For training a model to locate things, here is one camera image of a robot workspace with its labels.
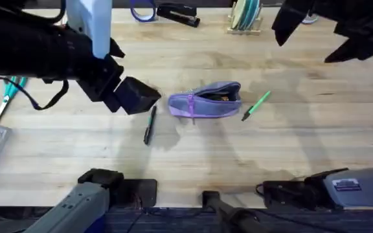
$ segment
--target wire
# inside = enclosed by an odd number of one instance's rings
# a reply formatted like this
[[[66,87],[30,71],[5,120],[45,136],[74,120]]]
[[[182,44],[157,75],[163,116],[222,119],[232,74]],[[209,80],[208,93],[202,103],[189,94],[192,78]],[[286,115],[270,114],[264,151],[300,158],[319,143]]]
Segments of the wire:
[[[14,87],[17,87],[17,89],[19,91],[21,91],[23,94],[25,94],[25,96],[30,100],[30,102],[32,104],[32,107],[35,110],[44,110],[44,109],[48,109],[48,108],[52,107],[54,104],[57,104],[57,102],[69,90],[69,82],[67,80],[63,80],[63,87],[62,87],[62,89],[57,94],[55,94],[54,97],[52,97],[52,99],[50,100],[50,102],[46,106],[40,107],[38,105],[37,101],[35,99],[33,99],[33,97],[31,97],[31,95],[22,86],[20,86],[18,83],[13,82],[10,78],[0,78],[0,80],[5,80],[6,82],[10,82],[12,85],[14,85]]]
[[[194,218],[194,217],[198,217],[200,216],[201,214],[203,214],[205,211],[205,209],[201,209],[199,211],[197,211],[196,213],[194,214],[191,214],[191,215],[184,215],[184,216],[169,216],[168,213],[166,213],[165,215],[164,214],[157,214],[159,212],[161,212],[161,210],[157,210],[155,212],[149,212],[149,211],[146,211],[146,214],[150,215],[150,216],[155,216],[155,217],[165,217],[165,218],[170,218],[170,219],[188,219],[188,218]]]
[[[136,222],[138,222],[138,220],[142,217],[143,215],[143,212],[141,212],[136,218],[135,220],[133,220],[132,224],[129,226],[128,230],[126,231],[126,233],[129,233],[132,228],[135,226]]]
[[[60,2],[60,13],[56,17],[42,17],[42,16],[37,16],[34,14],[29,14],[27,12],[22,11],[22,9],[18,6],[13,6],[13,5],[7,5],[6,3],[0,4],[0,7],[5,8],[9,11],[11,11],[13,14],[16,16],[22,17],[24,19],[29,19],[32,21],[38,21],[41,23],[48,23],[48,24],[55,24],[62,20],[65,14],[65,0],[61,0]]]
[[[260,197],[264,197],[264,194],[259,191],[260,187],[263,187],[263,184],[256,185],[256,189],[255,189],[256,190],[256,194],[259,195]]]
[[[288,222],[291,222],[291,223],[294,223],[294,224],[303,225],[303,226],[307,226],[307,227],[311,227],[311,228],[316,228],[316,229],[319,229],[319,230],[325,230],[325,231],[335,232],[335,233],[347,233],[344,230],[334,229],[334,228],[330,228],[330,227],[324,227],[322,225],[316,225],[316,224],[313,224],[313,223],[307,223],[307,222],[304,222],[304,221],[290,219],[290,218],[278,216],[276,214],[272,214],[272,213],[269,213],[269,212],[266,212],[266,211],[260,210],[260,209],[255,209],[254,211],[260,212],[262,214],[265,214],[267,216],[270,216],[270,217],[273,217],[273,218],[276,218],[276,219],[280,219],[280,220],[283,220],[283,221],[288,221]]]

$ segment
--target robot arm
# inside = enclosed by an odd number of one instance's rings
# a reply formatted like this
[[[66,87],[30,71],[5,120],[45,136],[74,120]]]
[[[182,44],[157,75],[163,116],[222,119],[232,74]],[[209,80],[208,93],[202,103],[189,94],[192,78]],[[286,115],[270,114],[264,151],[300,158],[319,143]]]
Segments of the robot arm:
[[[110,0],[67,1],[66,27],[54,25],[64,15],[65,0],[52,19],[22,12],[25,0],[13,2],[0,0],[0,76],[76,80],[91,101],[111,112],[120,106],[128,114],[145,112],[161,97],[134,78],[121,82],[124,69],[112,56],[124,53],[110,38]]]
[[[337,22],[335,33],[348,39],[326,59],[326,63],[373,56],[373,1],[371,0],[286,0],[272,29],[280,46],[306,15],[317,14]]]

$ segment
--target teal scissors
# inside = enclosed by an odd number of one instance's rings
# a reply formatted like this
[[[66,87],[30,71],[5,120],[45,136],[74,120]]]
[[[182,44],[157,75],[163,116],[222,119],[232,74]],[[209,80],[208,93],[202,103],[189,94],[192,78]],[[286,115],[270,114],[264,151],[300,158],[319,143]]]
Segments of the teal scissors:
[[[24,87],[27,82],[27,78],[25,77],[19,78],[19,77],[13,76],[11,77],[10,80],[20,85],[21,87]],[[8,103],[14,98],[14,96],[18,92],[18,88],[12,85],[12,83],[8,82],[8,83],[5,83],[4,85],[5,85],[5,92],[4,92],[3,103],[1,104],[1,107],[0,107],[0,118],[2,114],[4,113],[5,107],[8,105]]]

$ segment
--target blue tape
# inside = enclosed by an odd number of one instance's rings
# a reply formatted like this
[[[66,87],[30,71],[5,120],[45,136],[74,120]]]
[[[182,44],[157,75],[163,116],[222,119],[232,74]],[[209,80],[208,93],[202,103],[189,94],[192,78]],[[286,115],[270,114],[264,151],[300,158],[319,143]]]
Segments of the blue tape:
[[[135,3],[148,3],[153,10],[152,15],[140,15],[135,10]],[[155,21],[156,16],[156,4],[154,0],[130,0],[130,12],[132,13],[132,16],[139,22],[146,23],[146,22],[152,22]]]

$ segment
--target wooden tabletop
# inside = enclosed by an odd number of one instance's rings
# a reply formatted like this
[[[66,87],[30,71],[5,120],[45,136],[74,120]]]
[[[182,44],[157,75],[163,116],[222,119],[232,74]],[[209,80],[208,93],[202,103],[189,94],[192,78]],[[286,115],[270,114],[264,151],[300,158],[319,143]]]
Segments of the wooden tabletop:
[[[18,94],[1,119],[13,135],[0,158],[0,206],[56,205],[90,168],[157,179],[157,206],[199,206],[203,190],[218,190],[232,205],[263,207],[253,194],[262,181],[373,167],[373,58],[323,63],[345,40],[325,19],[301,25],[279,47],[270,29],[277,10],[263,10],[260,36],[226,34],[229,9],[199,9],[198,28],[165,19],[137,23],[129,10],[114,10],[124,75],[163,95],[153,144],[142,142],[149,113],[112,114],[75,82],[46,111]],[[168,113],[169,95],[221,80],[242,84],[237,115],[194,125]],[[27,90],[44,104],[60,86],[33,79]],[[268,101],[241,122],[266,91]]]

